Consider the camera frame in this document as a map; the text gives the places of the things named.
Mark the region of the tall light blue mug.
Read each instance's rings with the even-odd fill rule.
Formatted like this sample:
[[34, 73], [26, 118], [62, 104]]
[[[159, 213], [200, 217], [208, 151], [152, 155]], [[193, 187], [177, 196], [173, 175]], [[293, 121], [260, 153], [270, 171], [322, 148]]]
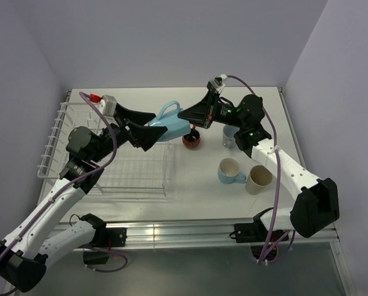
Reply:
[[170, 141], [190, 133], [190, 123], [178, 117], [181, 111], [183, 109], [178, 101], [170, 101], [162, 107], [153, 120], [148, 122], [148, 126], [167, 127], [168, 130], [157, 140], [158, 142]]

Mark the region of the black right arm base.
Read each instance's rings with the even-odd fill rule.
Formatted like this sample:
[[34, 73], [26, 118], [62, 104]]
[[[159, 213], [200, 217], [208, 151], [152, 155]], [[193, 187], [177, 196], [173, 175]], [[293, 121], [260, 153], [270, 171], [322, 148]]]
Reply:
[[[229, 237], [235, 240], [236, 243], [262, 243], [262, 245], [251, 247], [251, 252], [255, 259], [260, 259], [260, 255], [263, 249], [263, 244], [266, 240], [268, 229], [266, 229], [261, 222], [261, 216], [265, 213], [271, 212], [272, 208], [267, 208], [259, 214], [255, 215], [251, 223], [236, 223], [234, 230], [229, 234]], [[276, 230], [272, 232], [268, 247], [266, 248], [266, 256], [264, 260], [275, 260], [278, 254], [277, 246], [275, 245], [270, 252], [267, 253], [267, 249], [270, 248], [273, 243], [283, 237], [285, 231]]]

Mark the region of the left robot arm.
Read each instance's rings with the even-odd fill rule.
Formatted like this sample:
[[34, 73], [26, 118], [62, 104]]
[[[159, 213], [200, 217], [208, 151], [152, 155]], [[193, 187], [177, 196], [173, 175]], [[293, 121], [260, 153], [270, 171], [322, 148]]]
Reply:
[[149, 150], [167, 132], [165, 126], [147, 126], [155, 114], [118, 106], [111, 121], [101, 115], [106, 127], [100, 134], [86, 126], [68, 135], [69, 159], [44, 200], [20, 225], [0, 240], [0, 277], [15, 289], [28, 292], [57, 260], [81, 246], [101, 246], [107, 239], [106, 223], [93, 214], [80, 218], [60, 234], [48, 235], [63, 216], [96, 185], [105, 166], [97, 163], [115, 158], [126, 142]]

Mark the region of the light blue cream-lined mug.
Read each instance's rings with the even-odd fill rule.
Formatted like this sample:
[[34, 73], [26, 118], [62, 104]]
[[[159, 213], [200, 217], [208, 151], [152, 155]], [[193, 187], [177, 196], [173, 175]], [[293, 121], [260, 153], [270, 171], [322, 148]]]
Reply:
[[224, 158], [218, 167], [218, 179], [223, 184], [243, 184], [247, 182], [247, 176], [240, 170], [240, 166], [233, 158]]

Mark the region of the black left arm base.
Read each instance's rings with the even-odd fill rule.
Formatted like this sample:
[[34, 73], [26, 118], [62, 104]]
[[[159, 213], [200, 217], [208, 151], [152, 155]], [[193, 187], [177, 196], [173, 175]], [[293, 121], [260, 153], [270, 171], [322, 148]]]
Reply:
[[[104, 220], [90, 213], [79, 217], [79, 220], [89, 223], [95, 230], [91, 241], [86, 245], [93, 248], [107, 249], [109, 251], [112, 251], [114, 247], [125, 246], [127, 233], [126, 228], [108, 228], [107, 223]], [[110, 257], [111, 254], [107, 252], [89, 249], [83, 251], [83, 262], [86, 265], [104, 265]]]

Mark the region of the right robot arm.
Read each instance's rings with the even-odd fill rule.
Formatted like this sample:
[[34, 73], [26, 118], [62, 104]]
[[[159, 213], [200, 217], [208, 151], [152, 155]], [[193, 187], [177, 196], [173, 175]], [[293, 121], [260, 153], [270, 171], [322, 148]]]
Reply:
[[269, 134], [261, 124], [266, 116], [262, 97], [251, 93], [233, 105], [221, 98], [223, 87], [220, 77], [209, 81], [204, 98], [179, 112], [178, 117], [204, 129], [213, 122], [237, 127], [234, 139], [239, 150], [264, 166], [292, 196], [293, 206], [273, 206], [254, 216], [250, 224], [252, 238], [265, 241], [274, 231], [290, 230], [309, 238], [338, 220], [340, 208], [335, 181], [312, 174], [278, 147], [276, 134]]

